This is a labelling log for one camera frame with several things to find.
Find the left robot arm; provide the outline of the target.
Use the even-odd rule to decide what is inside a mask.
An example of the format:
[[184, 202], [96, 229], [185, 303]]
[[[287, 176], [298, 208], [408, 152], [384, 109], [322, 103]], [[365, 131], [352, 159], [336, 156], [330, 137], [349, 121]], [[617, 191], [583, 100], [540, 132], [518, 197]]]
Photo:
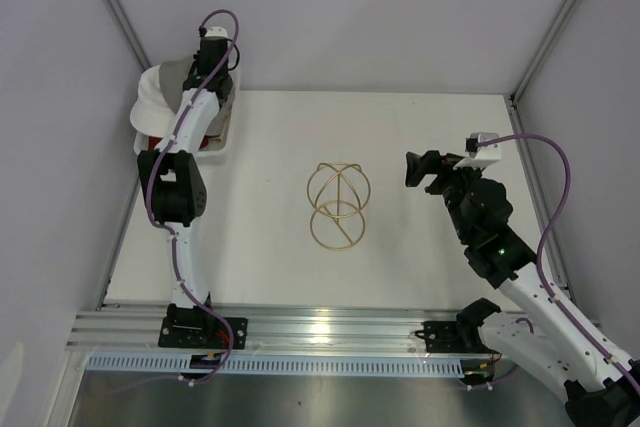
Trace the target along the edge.
[[197, 233], [207, 205], [207, 189], [196, 154], [209, 125], [233, 101], [228, 70], [235, 42], [203, 35], [182, 84], [173, 124], [153, 151], [138, 155], [143, 200], [153, 227], [167, 234], [173, 287], [170, 306], [211, 314], [210, 289], [203, 278]]

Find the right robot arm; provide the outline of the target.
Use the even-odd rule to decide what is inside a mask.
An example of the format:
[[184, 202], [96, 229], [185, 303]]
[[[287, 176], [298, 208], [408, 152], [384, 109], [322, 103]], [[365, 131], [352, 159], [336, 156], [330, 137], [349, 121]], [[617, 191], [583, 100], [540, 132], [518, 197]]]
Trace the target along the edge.
[[405, 184], [433, 176], [471, 269], [521, 308], [522, 327], [481, 298], [456, 316], [464, 349], [510, 358], [564, 405], [576, 426], [629, 426], [639, 418], [639, 363], [603, 333], [551, 281], [540, 255], [509, 225], [505, 186], [484, 177], [471, 158], [430, 150], [406, 155]]

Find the beige bucket hat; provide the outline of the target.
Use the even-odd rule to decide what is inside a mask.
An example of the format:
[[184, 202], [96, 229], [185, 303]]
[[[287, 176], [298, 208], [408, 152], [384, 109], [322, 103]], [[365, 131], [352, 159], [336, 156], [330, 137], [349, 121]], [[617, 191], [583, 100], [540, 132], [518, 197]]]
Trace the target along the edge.
[[224, 139], [229, 130], [231, 117], [231, 109], [220, 110], [207, 128], [206, 136], [209, 136], [210, 139], [216, 139], [217, 141]]

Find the red bucket hat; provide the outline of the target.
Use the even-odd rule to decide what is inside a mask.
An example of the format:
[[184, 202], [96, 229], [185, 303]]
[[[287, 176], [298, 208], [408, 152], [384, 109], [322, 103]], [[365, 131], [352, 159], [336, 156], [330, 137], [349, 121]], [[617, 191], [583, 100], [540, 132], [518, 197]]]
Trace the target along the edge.
[[[201, 143], [200, 143], [199, 149], [200, 150], [204, 150], [208, 146], [209, 140], [210, 140], [210, 137], [209, 136], [205, 136], [203, 138], [203, 140], [201, 141]], [[147, 149], [148, 150], [154, 150], [160, 141], [161, 141], [161, 138], [159, 138], [159, 137], [150, 137], [148, 139], [148, 147], [147, 147]]]

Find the white bucket hat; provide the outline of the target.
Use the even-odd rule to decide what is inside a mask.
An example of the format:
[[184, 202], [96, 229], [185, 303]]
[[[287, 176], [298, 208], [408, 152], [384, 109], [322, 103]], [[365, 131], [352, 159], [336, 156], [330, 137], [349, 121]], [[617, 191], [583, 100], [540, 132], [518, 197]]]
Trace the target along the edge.
[[130, 113], [130, 123], [148, 137], [162, 138], [170, 130], [176, 117], [164, 97], [160, 84], [160, 67], [144, 71], [138, 82], [137, 99]]

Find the gold wire hat stand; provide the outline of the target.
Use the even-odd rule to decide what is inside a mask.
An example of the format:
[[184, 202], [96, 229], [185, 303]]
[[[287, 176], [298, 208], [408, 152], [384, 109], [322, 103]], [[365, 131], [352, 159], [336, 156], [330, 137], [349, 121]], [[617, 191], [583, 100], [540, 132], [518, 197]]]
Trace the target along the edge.
[[[312, 209], [309, 219], [311, 238], [333, 252], [347, 251], [363, 239], [367, 223], [365, 209], [372, 187], [358, 163], [320, 162], [306, 183], [306, 198]], [[332, 245], [322, 238], [324, 225], [333, 226], [344, 240]]]

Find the grey bucket hat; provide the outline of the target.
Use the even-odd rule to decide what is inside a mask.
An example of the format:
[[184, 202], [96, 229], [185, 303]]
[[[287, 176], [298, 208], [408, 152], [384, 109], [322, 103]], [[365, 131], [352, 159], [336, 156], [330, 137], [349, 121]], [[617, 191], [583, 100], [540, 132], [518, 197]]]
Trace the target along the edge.
[[[182, 60], [164, 62], [159, 66], [161, 89], [170, 107], [176, 110], [176, 114], [182, 101], [182, 85], [187, 78], [192, 63], [193, 61], [190, 58], [184, 58]], [[235, 88], [236, 84], [233, 81], [233, 88], [229, 96], [218, 97], [220, 100], [220, 110], [232, 110], [236, 93]], [[222, 144], [227, 141], [227, 137], [228, 132], [224, 139], [220, 139], [219, 141], [210, 139], [209, 142]]]

